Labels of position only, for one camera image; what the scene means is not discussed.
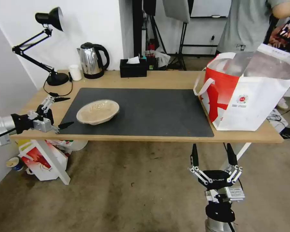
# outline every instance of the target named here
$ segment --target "shopping bag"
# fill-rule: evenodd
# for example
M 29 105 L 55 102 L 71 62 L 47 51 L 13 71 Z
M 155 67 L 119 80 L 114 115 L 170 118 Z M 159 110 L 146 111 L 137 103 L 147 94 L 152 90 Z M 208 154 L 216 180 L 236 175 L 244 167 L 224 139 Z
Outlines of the shopping bag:
M 199 80 L 194 94 L 217 130 L 255 131 L 290 87 L 290 54 L 264 44 L 254 53 L 222 53 L 207 65 L 197 92 Z
M 46 142 L 50 151 L 58 159 L 64 170 L 67 168 L 68 158 L 52 144 Z M 44 158 L 39 151 L 36 140 L 20 140 L 18 141 L 19 157 L 30 168 L 40 181 L 53 180 L 59 177 L 58 173 Z

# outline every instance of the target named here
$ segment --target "lamp base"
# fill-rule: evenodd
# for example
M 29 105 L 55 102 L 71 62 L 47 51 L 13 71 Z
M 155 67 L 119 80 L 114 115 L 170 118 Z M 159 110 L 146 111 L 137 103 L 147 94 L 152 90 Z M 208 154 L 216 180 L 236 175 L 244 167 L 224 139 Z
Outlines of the lamp base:
M 69 76 L 65 73 L 57 73 L 57 74 L 50 73 L 47 78 L 47 83 L 50 86 L 62 85 L 64 83 L 67 83 L 68 81 Z

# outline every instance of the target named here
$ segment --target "black tissue box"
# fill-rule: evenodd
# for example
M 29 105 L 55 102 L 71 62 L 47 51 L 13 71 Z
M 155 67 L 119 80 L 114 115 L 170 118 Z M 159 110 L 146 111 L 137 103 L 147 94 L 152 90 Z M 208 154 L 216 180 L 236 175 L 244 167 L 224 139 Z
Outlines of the black tissue box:
M 127 64 L 128 60 L 120 60 L 120 77 L 145 77 L 147 76 L 147 62 L 140 59 L 139 64 Z

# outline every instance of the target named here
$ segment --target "black desk mat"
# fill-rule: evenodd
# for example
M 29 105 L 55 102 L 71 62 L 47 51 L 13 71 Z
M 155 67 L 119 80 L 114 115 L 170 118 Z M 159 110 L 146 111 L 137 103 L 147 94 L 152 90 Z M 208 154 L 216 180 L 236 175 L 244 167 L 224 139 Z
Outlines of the black desk mat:
M 76 119 L 84 105 L 101 99 L 119 104 L 110 121 L 89 125 Z M 61 134 L 213 137 L 199 99 L 192 90 L 81 88 L 61 123 L 74 124 Z

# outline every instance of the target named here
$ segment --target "person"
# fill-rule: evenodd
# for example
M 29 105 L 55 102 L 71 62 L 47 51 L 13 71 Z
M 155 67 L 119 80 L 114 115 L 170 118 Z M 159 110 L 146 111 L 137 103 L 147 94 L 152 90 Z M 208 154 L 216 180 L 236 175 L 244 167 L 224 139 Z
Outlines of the person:
M 218 53 L 253 52 L 263 43 L 270 15 L 290 17 L 290 0 L 232 0 Z
M 272 31 L 268 45 L 290 53 L 290 18 Z M 282 110 L 288 109 L 284 98 L 280 99 L 277 107 Z

